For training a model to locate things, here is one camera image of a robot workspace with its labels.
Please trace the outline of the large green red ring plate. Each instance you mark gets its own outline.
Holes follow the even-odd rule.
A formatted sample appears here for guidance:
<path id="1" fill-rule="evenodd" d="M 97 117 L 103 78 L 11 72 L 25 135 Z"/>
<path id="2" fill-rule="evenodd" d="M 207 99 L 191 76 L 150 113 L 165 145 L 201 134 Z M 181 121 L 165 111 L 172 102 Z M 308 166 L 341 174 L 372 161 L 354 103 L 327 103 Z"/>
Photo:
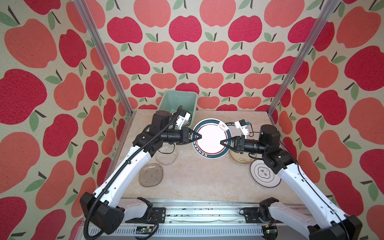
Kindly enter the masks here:
<path id="1" fill-rule="evenodd" d="M 202 135 L 202 139 L 193 143 L 193 147 L 204 158 L 218 159 L 229 152 L 229 149 L 220 144 L 221 140 L 233 137 L 224 122 L 212 118 L 205 119 L 198 122 L 193 131 Z"/>

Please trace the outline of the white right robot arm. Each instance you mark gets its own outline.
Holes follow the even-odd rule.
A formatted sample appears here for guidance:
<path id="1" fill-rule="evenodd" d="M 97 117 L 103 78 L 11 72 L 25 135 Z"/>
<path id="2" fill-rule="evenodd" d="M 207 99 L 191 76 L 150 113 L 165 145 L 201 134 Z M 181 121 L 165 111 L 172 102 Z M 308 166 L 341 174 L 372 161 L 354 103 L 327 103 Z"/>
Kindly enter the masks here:
<path id="1" fill-rule="evenodd" d="M 333 204 L 302 171 L 298 160 L 280 147 L 281 134 L 275 126 L 263 125 L 258 140 L 236 136 L 221 145 L 236 153 L 260 154 L 265 165 L 301 199 L 311 216 L 297 212 L 276 198 L 259 203 L 257 216 L 264 223 L 280 221 L 309 240 L 356 240 L 362 222 Z"/>

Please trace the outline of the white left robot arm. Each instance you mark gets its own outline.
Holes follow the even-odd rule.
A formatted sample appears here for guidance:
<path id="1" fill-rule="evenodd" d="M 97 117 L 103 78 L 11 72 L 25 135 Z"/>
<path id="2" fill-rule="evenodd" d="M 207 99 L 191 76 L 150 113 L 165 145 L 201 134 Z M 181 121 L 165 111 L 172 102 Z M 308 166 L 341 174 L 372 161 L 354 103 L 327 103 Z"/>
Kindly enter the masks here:
<path id="1" fill-rule="evenodd" d="M 153 225 L 147 233 L 151 237 L 159 228 L 152 220 L 153 204 L 144 198 L 131 199 L 126 207 L 119 202 L 141 168 L 155 155 L 164 143 L 187 145 L 202 135 L 187 127 L 190 113 L 182 106 L 174 114 L 156 111 L 152 122 L 138 134 L 128 154 L 111 176 L 93 193 L 85 192 L 80 198 L 85 216 L 84 237 L 95 240 L 102 234 L 110 235 L 121 223 L 133 221 Z"/>

